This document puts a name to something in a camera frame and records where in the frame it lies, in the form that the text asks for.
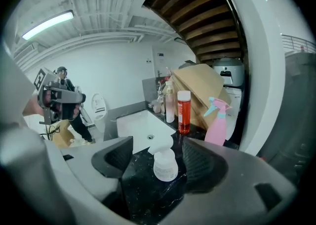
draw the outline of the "man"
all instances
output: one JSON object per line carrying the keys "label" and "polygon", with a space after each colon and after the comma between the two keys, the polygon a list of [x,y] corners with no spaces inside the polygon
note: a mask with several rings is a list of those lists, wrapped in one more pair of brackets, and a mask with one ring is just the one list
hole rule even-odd
{"label": "man", "polygon": [[[75,87],[67,77],[67,69],[65,67],[59,67],[57,69],[57,75],[60,77],[61,80],[64,80],[65,85],[67,86],[67,90],[75,91]],[[92,143],[92,136],[88,131],[87,127],[82,123],[80,113],[77,117],[73,120],[69,120],[70,125],[73,129],[82,136],[87,142]]]}

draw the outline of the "pink spray bottle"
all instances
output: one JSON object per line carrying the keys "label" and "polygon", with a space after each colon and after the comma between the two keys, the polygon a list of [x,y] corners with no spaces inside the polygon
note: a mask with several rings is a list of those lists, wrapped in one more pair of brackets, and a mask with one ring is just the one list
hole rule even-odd
{"label": "pink spray bottle", "polygon": [[226,110],[232,107],[217,98],[210,97],[209,101],[211,102],[211,107],[204,114],[204,117],[217,108],[219,108],[219,111],[213,124],[208,128],[204,141],[223,146],[226,138]]}

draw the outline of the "ceiling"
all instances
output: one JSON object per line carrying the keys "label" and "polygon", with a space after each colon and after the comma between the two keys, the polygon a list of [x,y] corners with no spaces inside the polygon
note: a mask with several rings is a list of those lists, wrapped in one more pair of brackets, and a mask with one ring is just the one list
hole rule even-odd
{"label": "ceiling", "polygon": [[[52,54],[104,42],[162,43],[177,34],[145,0],[21,0],[14,14],[17,35],[13,57],[23,71]],[[74,19],[50,27],[26,41],[22,35],[54,15],[72,10]]]}

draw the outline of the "railing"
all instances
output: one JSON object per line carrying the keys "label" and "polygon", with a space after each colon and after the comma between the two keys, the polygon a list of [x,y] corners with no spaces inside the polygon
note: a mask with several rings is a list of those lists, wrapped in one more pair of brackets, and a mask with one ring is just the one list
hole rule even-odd
{"label": "railing", "polygon": [[316,53],[316,44],[294,36],[282,34],[283,48],[286,51],[296,50],[309,53]]}

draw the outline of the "cardboard box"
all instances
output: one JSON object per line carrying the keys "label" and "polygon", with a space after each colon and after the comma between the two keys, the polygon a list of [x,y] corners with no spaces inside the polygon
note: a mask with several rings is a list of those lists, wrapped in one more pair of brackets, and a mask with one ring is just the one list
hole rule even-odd
{"label": "cardboard box", "polygon": [[68,120],[58,122],[55,127],[60,127],[59,133],[53,134],[53,142],[58,148],[68,148],[71,144],[70,140],[75,138],[74,135],[68,130],[70,123]]}
{"label": "cardboard box", "polygon": [[[173,82],[175,100],[180,90],[191,91],[191,124],[208,129],[217,116],[218,110],[204,117],[205,112],[210,108],[209,97],[219,98],[228,104],[231,99],[225,88],[224,79],[218,75],[210,66],[198,64],[173,71],[170,78]],[[175,113],[178,115],[178,104],[175,103]]]}

